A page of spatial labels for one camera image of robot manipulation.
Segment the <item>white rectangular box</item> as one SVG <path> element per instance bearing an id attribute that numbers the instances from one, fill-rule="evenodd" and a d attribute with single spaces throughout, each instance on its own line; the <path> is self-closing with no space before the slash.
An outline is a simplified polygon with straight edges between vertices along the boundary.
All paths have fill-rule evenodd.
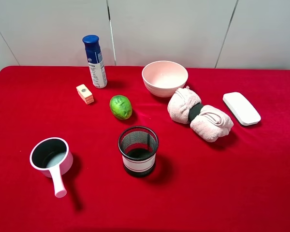
<path id="1" fill-rule="evenodd" d="M 223 95 L 223 101 L 241 125 L 250 126 L 260 122 L 260 114 L 241 93 L 226 93 Z"/>

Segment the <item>green mango fruit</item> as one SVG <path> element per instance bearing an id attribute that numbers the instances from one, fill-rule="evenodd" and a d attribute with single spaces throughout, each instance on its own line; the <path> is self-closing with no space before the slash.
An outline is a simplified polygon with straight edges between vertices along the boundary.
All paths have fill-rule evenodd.
<path id="1" fill-rule="evenodd" d="M 130 100 L 123 95 L 115 95 L 110 100 L 112 114 L 119 120 L 126 120 L 132 115 Z"/>

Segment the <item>black mesh pen holder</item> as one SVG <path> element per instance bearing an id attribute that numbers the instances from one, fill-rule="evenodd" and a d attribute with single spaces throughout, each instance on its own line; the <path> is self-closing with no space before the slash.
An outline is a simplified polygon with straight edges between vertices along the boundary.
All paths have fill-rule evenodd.
<path id="1" fill-rule="evenodd" d="M 125 171 L 134 177 L 145 177 L 155 168 L 159 139 L 148 127 L 133 126 L 124 130 L 118 139 Z"/>

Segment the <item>pink ribbed bowl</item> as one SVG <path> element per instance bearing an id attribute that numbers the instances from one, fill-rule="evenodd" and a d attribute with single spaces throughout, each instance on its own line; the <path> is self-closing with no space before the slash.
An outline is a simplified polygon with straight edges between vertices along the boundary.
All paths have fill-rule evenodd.
<path id="1" fill-rule="evenodd" d="M 155 61 L 142 70 L 142 79 L 147 90 L 161 98 L 171 97 L 188 80 L 188 71 L 172 61 Z"/>

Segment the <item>pink rolled towel black band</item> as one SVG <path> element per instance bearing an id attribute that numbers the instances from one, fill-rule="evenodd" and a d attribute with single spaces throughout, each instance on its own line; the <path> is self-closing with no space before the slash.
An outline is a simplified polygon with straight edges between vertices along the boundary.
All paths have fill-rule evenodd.
<path id="1" fill-rule="evenodd" d="M 203 105 L 201 98 L 189 87 L 175 91 L 167 110 L 173 121 L 189 124 L 207 142 L 228 135 L 233 127 L 233 121 L 226 113 L 211 105 Z"/>

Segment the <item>orange white eraser block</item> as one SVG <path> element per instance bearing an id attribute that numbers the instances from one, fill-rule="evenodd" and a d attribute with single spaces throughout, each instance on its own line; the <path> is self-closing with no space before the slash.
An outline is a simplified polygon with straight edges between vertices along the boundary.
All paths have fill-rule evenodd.
<path id="1" fill-rule="evenodd" d="M 94 102 L 93 95 L 91 91 L 84 85 L 81 84 L 76 87 L 77 93 L 81 97 L 81 99 L 86 103 L 86 104 L 91 104 Z"/>

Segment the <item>blue white spray can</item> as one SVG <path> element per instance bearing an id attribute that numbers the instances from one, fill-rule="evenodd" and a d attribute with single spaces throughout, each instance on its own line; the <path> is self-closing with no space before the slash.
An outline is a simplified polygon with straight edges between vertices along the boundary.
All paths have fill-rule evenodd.
<path id="1" fill-rule="evenodd" d="M 107 78 L 99 45 L 99 37 L 97 35 L 87 35 L 82 41 L 85 45 L 87 62 L 93 85 L 96 88 L 104 88 L 107 86 Z"/>

